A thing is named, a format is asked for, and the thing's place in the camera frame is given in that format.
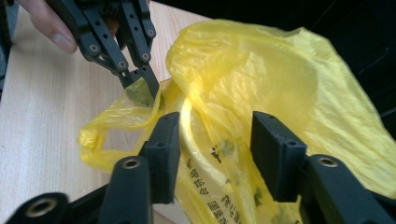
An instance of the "dark background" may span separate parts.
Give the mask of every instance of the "dark background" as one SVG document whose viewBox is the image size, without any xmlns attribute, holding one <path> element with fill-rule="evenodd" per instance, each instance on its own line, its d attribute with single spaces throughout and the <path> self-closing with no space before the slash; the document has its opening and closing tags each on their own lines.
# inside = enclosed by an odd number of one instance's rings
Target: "dark background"
<svg viewBox="0 0 396 224">
<path fill-rule="evenodd" d="M 303 26 L 327 37 L 396 139 L 396 0 L 156 1 L 213 19 Z"/>
</svg>

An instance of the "human hand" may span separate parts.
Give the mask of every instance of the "human hand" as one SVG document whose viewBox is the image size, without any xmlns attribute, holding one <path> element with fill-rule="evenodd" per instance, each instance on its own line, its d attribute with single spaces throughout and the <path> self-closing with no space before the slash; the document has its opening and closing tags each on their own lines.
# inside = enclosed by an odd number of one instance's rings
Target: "human hand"
<svg viewBox="0 0 396 224">
<path fill-rule="evenodd" d="M 46 0 L 18 1 L 30 13 L 30 20 L 41 34 L 66 53 L 73 53 L 77 50 L 72 33 Z"/>
</svg>

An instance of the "yellow plastic bag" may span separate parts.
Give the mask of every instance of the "yellow plastic bag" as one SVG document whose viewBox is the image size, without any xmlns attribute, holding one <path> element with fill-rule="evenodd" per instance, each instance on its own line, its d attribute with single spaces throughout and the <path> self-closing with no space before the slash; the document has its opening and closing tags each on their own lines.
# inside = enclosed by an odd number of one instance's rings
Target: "yellow plastic bag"
<svg viewBox="0 0 396 224">
<path fill-rule="evenodd" d="M 304 28 L 283 32 L 205 21 L 180 33 L 166 65 L 172 78 L 161 84 L 153 107 L 121 96 L 81 130 L 87 164 L 110 172 L 118 159 L 138 153 L 158 117 L 179 111 L 176 196 L 191 222 L 301 222 L 296 203 L 272 201 L 251 158 L 257 110 L 282 120 L 308 145 L 308 154 L 332 155 L 364 187 L 396 198 L 396 144 L 323 37 Z M 110 128 L 145 130 L 135 149 L 125 152 L 102 149 Z"/>
</svg>

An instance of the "wooden table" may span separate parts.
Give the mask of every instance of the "wooden table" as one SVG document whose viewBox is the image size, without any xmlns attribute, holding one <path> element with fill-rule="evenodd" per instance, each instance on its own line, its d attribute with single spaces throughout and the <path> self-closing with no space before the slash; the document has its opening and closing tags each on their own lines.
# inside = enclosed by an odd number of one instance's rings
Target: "wooden table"
<svg viewBox="0 0 396 224">
<path fill-rule="evenodd" d="M 151 66 L 163 80 L 169 77 L 165 55 L 178 31 L 206 18 L 155 2 L 150 8 L 158 33 Z M 109 175 L 79 159 L 77 136 L 122 93 L 117 77 L 80 52 L 62 53 L 22 8 L 13 42 L 0 103 L 0 223 L 39 194 L 63 192 L 72 202 L 108 182 Z M 134 138 L 113 134 L 107 144 L 132 148 Z M 154 221 L 172 223 L 158 213 Z"/>
</svg>

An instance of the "black metal bracket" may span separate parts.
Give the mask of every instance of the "black metal bracket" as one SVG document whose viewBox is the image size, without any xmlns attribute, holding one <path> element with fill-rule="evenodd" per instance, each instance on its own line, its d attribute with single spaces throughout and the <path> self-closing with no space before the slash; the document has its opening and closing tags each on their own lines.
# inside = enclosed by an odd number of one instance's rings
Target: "black metal bracket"
<svg viewBox="0 0 396 224">
<path fill-rule="evenodd" d="M 151 70 L 150 50 L 156 36 L 146 0 L 48 0 L 77 41 L 87 61 L 95 62 L 118 76 L 123 88 L 144 78 L 153 98 L 159 83 Z M 117 19 L 117 41 L 108 30 L 103 16 Z M 134 65 L 133 72 L 122 54 L 128 48 Z"/>
<path fill-rule="evenodd" d="M 275 201 L 294 203 L 306 223 L 396 223 L 396 201 L 365 189 L 327 155 L 306 156 L 306 144 L 280 120 L 253 113 L 253 160 Z"/>
<path fill-rule="evenodd" d="M 24 203 L 7 224 L 152 223 L 153 203 L 172 203 L 180 157 L 178 113 L 162 116 L 139 156 L 121 159 L 109 184 L 70 203 L 45 193 Z"/>
</svg>

